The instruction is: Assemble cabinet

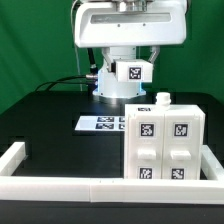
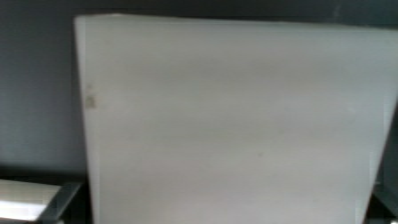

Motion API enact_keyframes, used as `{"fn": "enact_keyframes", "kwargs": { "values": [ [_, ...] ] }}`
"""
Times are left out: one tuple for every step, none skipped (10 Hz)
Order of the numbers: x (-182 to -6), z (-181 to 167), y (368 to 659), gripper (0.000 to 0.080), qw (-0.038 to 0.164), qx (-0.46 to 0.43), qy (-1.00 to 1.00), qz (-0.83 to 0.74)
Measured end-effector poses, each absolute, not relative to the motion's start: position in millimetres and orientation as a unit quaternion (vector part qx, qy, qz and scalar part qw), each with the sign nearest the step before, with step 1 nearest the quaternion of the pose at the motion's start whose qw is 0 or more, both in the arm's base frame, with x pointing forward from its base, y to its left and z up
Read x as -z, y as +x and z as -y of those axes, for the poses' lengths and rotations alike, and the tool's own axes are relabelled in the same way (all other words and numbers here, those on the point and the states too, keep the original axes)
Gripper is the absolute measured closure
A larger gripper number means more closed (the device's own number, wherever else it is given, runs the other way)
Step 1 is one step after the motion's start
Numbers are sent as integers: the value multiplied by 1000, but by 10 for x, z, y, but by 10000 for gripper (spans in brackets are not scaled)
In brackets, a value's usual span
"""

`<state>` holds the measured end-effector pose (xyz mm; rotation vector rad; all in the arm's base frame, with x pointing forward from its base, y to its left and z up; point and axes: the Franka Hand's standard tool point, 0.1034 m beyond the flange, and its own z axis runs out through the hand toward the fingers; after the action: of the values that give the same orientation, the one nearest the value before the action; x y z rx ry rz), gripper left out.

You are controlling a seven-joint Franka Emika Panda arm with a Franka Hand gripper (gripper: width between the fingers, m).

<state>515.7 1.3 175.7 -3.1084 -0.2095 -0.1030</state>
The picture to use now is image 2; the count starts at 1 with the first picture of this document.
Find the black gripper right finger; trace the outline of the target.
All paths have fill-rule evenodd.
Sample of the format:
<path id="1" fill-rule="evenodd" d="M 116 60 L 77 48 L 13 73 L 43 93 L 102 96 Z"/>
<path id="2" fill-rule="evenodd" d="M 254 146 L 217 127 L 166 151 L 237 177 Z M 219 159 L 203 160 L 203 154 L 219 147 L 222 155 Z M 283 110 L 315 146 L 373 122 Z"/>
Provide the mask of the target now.
<path id="1" fill-rule="evenodd" d="M 365 224 L 398 224 L 398 195 L 382 183 L 373 187 Z"/>

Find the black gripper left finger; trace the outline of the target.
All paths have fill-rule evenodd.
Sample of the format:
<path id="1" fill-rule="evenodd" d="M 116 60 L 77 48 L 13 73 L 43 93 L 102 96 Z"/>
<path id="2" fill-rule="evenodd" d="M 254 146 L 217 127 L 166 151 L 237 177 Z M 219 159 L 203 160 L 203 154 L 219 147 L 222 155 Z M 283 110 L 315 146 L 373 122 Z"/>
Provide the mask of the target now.
<path id="1" fill-rule="evenodd" d="M 80 189 L 82 189 L 82 184 L 78 182 L 70 182 L 61 186 L 55 197 L 39 215 L 36 224 L 59 223 Z"/>

